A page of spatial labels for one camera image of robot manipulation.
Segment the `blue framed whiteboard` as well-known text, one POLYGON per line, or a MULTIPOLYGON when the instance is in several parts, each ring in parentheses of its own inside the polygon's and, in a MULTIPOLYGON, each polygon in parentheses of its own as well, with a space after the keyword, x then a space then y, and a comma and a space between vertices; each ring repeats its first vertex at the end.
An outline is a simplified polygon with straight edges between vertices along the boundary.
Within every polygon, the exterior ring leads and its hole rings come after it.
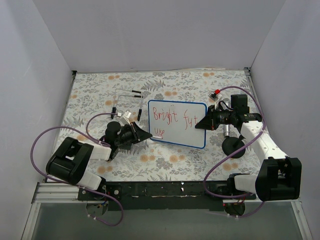
POLYGON ((195 125, 205 117, 207 105, 203 102, 149 100, 149 133, 163 139, 153 141, 203 149, 206 131, 195 125))

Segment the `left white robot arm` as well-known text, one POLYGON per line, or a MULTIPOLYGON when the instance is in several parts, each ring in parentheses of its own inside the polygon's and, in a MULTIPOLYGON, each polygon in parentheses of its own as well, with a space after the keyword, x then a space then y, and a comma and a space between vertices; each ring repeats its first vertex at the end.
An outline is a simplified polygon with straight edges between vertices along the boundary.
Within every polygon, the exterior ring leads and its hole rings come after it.
POLYGON ((132 145, 152 136, 135 122, 122 126, 119 122, 111 121, 98 144, 66 137, 48 161, 46 173, 71 185, 88 188, 89 194, 95 200, 101 200, 107 193, 102 184, 105 180, 87 170, 89 161, 112 161, 119 150, 130 150, 132 145))

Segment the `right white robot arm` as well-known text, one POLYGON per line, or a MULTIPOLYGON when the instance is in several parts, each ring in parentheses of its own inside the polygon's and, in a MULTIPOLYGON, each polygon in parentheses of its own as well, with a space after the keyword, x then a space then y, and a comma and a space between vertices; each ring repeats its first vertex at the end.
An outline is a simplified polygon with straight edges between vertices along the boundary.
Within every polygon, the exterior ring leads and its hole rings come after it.
POLYGON ((260 161, 257 175, 234 173, 229 176, 226 192, 230 198, 237 199, 244 192, 255 194, 264 202, 296 200, 300 196, 302 163, 283 152, 264 131, 263 118, 259 113, 250 112, 247 95, 233 94, 230 106, 209 106, 195 128, 213 131, 219 125, 232 125, 240 133, 240 138, 225 139, 223 148, 227 156, 244 151, 242 140, 245 139, 260 161))

